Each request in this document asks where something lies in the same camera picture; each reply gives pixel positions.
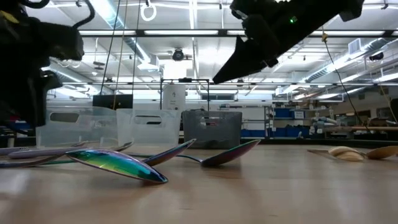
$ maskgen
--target white container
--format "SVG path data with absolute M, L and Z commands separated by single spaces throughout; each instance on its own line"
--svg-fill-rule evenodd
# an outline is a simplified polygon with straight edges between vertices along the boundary
M 118 109 L 118 142 L 138 146 L 174 147 L 178 144 L 180 113 L 174 110 Z
M 36 128 L 37 147 L 118 145 L 116 112 L 100 107 L 48 107 L 46 125 Z

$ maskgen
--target ceiling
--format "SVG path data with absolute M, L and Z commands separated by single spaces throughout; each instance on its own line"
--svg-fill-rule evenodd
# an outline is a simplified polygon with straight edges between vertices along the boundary
M 95 0 L 95 2 L 106 2 L 107 0 Z M 119 1 L 112 1 L 115 8 Z M 155 1 L 151 4 L 156 6 L 157 14 L 151 21 L 145 21 L 139 14 L 138 4 L 145 1 L 128 0 L 121 1 L 119 8 L 119 17 L 125 21 L 126 29 L 242 29 L 241 21 L 237 20 L 230 13 L 228 4 L 232 0 L 222 0 L 223 9 L 219 9 L 219 0 L 197 0 L 197 11 L 190 10 L 191 0 L 167 0 Z M 344 29 L 344 30 L 386 30 L 398 28 L 398 0 L 387 0 L 390 7 L 381 10 L 380 6 L 384 1 L 365 1 L 363 15 L 359 19 L 349 22 L 343 22 L 340 17 L 335 17 L 327 22 L 323 28 L 325 30 Z M 86 5 L 81 3 L 82 7 L 77 7 L 75 1 L 52 0 L 44 9 L 28 9 L 28 14 L 39 18 L 41 21 L 54 22 L 57 24 L 73 25 L 84 19 L 88 14 Z M 152 9 L 146 9 L 145 15 L 151 16 Z M 98 12 L 96 17 L 80 29 L 84 30 L 103 30 L 110 29 L 109 24 L 100 16 Z M 342 54 L 347 51 L 348 44 L 355 38 L 329 38 L 328 48 L 332 56 Z M 140 60 L 134 57 L 134 51 L 124 43 L 122 38 L 110 37 L 96 38 L 85 37 L 84 50 L 85 56 L 81 63 L 59 62 L 67 70 L 84 75 L 86 78 L 100 82 L 103 79 L 104 70 L 99 71 L 94 68 L 94 61 L 106 63 L 108 52 L 110 56 L 106 70 L 106 76 L 116 81 L 119 75 L 121 82 L 131 82 L 132 74 L 137 77 L 135 82 L 153 82 L 160 80 L 159 72 L 142 71 L 137 68 Z M 137 43 L 149 54 L 158 56 L 159 63 L 165 65 L 171 63 L 170 51 L 181 48 L 185 55 L 189 56 L 187 66 L 188 77 L 194 77 L 193 64 L 191 61 L 193 55 L 193 46 L 195 44 L 195 53 L 197 60 L 197 78 L 212 78 L 221 66 L 227 61 L 234 51 L 235 38 L 232 37 L 196 37 L 194 42 L 191 37 L 138 37 Z M 396 56 L 396 49 L 385 51 L 385 58 Z M 299 82 L 302 77 L 322 65 L 329 63 L 329 56 L 325 44 L 320 38 L 306 38 L 298 43 L 294 48 L 283 54 L 279 59 L 280 64 L 274 68 L 266 68 L 261 73 L 246 77 L 245 81 L 250 82 Z M 364 59 L 355 60 L 345 67 L 340 68 L 344 77 L 367 69 L 369 66 L 375 66 L 381 62 L 364 62 Z M 337 82 L 335 75 L 321 77 L 322 82 Z M 158 88 L 153 86 L 135 86 L 137 89 Z M 131 86 L 120 86 L 120 88 L 131 88 Z M 277 86 L 259 86 L 258 90 L 275 90 Z

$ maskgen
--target security camera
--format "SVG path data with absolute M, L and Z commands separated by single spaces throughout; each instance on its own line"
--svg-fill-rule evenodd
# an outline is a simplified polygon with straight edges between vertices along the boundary
M 172 58 L 176 62 L 182 61 L 184 59 L 184 53 L 182 52 L 182 49 L 175 49 Z

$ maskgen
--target table surface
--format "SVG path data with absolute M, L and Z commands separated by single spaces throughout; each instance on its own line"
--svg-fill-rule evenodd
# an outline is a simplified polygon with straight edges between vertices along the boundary
M 219 168 L 175 158 L 155 167 L 169 178 L 162 185 L 83 164 L 2 169 L 0 223 L 397 223 L 398 159 L 345 162 L 306 151 L 322 148 L 257 146 Z

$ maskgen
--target robotic arm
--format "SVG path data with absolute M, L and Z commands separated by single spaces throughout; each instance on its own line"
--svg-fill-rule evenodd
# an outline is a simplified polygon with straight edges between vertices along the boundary
M 242 19 L 247 41 L 237 36 L 235 51 L 213 78 L 215 84 L 260 72 L 324 23 L 340 15 L 361 15 L 364 0 L 234 0 L 232 14 Z
M 7 0 L 0 2 L 0 123 L 17 116 L 31 128 L 45 125 L 47 92 L 62 86 L 56 74 L 40 68 L 50 65 L 50 57 L 60 60 L 81 60 L 83 39 L 77 28 L 95 16 L 89 0 L 85 0 L 90 16 L 74 26 L 40 22 L 29 17 L 25 6 L 45 7 L 49 0 Z

